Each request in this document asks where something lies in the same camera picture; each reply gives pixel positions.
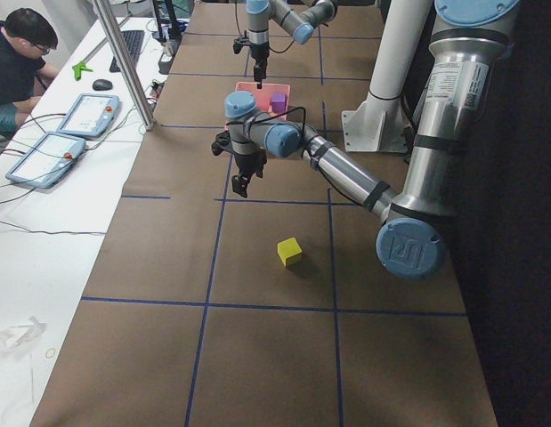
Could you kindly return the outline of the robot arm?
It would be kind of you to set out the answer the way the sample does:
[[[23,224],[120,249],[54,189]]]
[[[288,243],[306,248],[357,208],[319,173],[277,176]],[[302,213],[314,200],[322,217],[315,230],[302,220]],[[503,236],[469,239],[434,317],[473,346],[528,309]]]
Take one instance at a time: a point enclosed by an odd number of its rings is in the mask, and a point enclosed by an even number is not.
[[[295,12],[286,1],[254,0],[247,1],[247,30],[234,40],[233,50],[239,52],[243,46],[250,50],[255,61],[253,79],[258,89],[263,88],[267,78],[270,55],[270,22],[275,22],[293,42],[305,44],[318,26],[332,21],[338,11],[338,1],[304,1],[308,8]]]
[[[211,149],[235,157],[233,191],[245,196],[269,155],[299,154],[343,196],[380,218],[376,250],[387,270],[406,279],[432,276],[445,259],[466,136],[491,68],[512,44],[519,9],[516,1],[391,2],[367,99],[343,114],[343,149],[305,122],[261,110],[252,93],[230,93],[225,129]],[[435,17],[429,42],[434,64],[417,105],[404,187],[396,192],[351,153],[402,151],[402,88],[429,14]]]

